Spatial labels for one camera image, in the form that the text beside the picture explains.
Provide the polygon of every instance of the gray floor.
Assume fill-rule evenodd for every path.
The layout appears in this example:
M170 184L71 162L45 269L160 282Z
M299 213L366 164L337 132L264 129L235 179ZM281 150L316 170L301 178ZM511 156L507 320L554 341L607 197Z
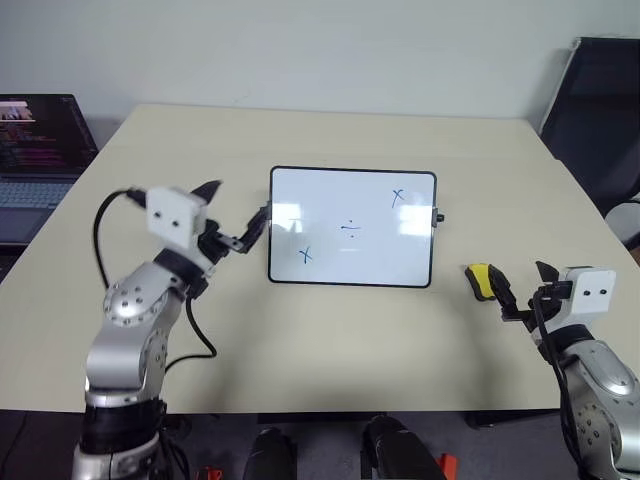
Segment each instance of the gray floor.
M0 458L4 458L24 413L0 411ZM435 456L458 457L459 480L577 479L562 442L558 417L547 415L493 428L469 428L453 412L391 414L414 431ZM189 456L192 470L224 469L224 480L240 480L254 437L265 425L256 415L190 415L190 427L174 438ZM71 469L81 416L31 412L2 480L64 479ZM362 422L309 422L278 425L298 445L299 480L360 478Z

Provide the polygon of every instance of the table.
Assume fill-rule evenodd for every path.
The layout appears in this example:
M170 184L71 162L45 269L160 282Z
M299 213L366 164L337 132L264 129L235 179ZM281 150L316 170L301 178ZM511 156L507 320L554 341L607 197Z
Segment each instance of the table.
M618 273L594 334L640 372L640 269L585 193L522 120L142 105L80 178L0 286L0 408L81 411L84 362L102 321L91 251L102 199L129 185L224 179L211 217L241 233L274 165L432 170L438 206L426 290L273 284L267 238L219 264L194 312L219 350L165 378L173 412L527 409L558 406L551 368L524 326L477 302L465 265L492 262L522 306L534 266ZM118 200L102 246L116 279L154 256L143 213ZM204 348L184 316L169 359Z

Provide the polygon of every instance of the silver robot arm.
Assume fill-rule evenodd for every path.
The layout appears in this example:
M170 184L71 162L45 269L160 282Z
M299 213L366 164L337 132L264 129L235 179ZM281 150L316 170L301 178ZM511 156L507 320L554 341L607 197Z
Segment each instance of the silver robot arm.
M268 208L261 208L239 239L219 232L206 218L219 185L209 182L191 193L174 188L146 193L148 228L165 248L107 290L102 328L87 357L75 480L171 478L159 434L169 333L182 303L206 289L214 265L230 250L247 253L268 218Z
M565 440L581 478L640 479L640 384L609 346L595 340L591 323L609 310L615 284L611 270L575 267L560 279L538 263L545 286L520 311L502 272L489 279L503 319L523 321L543 357L560 369Z

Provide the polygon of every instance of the black chair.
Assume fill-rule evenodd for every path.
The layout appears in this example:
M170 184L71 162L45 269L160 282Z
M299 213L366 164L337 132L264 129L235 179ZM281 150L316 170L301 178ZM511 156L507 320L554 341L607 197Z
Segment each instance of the black chair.
M640 208L640 40L579 39L540 136L603 217Z

